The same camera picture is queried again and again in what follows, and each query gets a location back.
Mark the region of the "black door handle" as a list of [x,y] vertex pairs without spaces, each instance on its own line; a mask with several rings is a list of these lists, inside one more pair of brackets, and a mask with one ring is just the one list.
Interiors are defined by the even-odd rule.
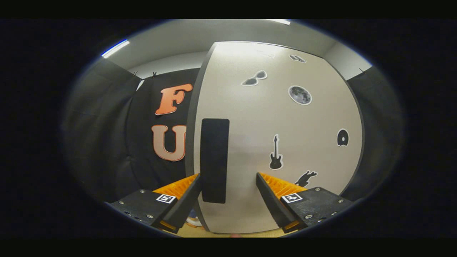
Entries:
[[226,202],[229,135],[228,119],[202,119],[200,177],[202,199],[206,203]]

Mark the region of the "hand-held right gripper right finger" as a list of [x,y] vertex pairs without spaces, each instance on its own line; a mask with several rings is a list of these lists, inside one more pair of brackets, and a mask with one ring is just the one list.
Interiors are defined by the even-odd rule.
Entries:
[[258,172],[256,186],[277,226],[300,231],[346,212],[354,202],[323,187],[304,188]]

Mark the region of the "narrow ceiling light strip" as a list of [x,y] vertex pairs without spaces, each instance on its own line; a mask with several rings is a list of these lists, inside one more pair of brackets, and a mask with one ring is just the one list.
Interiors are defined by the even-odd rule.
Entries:
[[123,40],[123,41],[119,42],[118,44],[116,44],[115,46],[108,49],[107,51],[105,51],[103,54],[101,54],[101,57],[107,59],[107,58],[111,57],[111,55],[115,54],[117,51],[119,51],[123,47],[126,47],[129,44],[130,44],[130,42],[127,39]]

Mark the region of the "penguin plush toy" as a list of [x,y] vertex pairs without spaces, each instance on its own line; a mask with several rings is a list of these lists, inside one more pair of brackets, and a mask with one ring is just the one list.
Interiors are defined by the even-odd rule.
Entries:
[[192,209],[186,219],[186,224],[188,226],[191,226],[193,228],[197,228],[197,229],[201,229],[201,230],[205,230],[205,228],[203,227],[203,225],[201,224],[200,220],[199,220],[199,217],[197,216],[196,214],[196,211],[194,209]]

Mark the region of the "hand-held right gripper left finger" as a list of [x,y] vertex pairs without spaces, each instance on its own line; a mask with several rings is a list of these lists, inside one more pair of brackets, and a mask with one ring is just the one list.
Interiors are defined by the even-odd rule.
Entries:
[[200,174],[194,174],[155,190],[139,189],[105,205],[142,226],[177,233],[200,193]]

